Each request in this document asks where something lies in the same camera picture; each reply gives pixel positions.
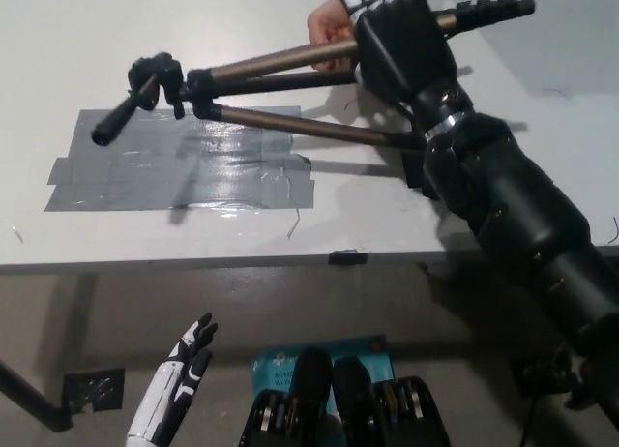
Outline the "person bare hand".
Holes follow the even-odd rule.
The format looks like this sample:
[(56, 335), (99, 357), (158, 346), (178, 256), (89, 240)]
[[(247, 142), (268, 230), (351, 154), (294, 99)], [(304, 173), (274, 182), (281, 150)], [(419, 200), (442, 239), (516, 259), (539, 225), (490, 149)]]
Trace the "person bare hand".
[[(312, 45), (326, 44), (354, 38), (354, 29), (340, 0), (327, 0), (308, 17), (309, 41)], [(357, 66), (355, 57), (341, 57), (312, 64), (319, 72), (352, 71)]]

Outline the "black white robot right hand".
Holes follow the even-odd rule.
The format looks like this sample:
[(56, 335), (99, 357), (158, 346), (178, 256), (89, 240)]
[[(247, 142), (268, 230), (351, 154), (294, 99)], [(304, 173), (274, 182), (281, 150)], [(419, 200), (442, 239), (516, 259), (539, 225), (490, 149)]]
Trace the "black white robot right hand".
[(473, 104), (427, 0), (339, 0), (353, 24), (363, 85), (426, 132)]

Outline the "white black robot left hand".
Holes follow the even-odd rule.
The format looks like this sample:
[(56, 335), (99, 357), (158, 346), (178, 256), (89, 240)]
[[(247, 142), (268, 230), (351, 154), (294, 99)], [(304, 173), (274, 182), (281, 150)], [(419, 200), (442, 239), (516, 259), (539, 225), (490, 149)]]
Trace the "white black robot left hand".
[(206, 313), (195, 321), (157, 368), (134, 414), (127, 446), (168, 446), (191, 407), (213, 357), (208, 345), (218, 325)]

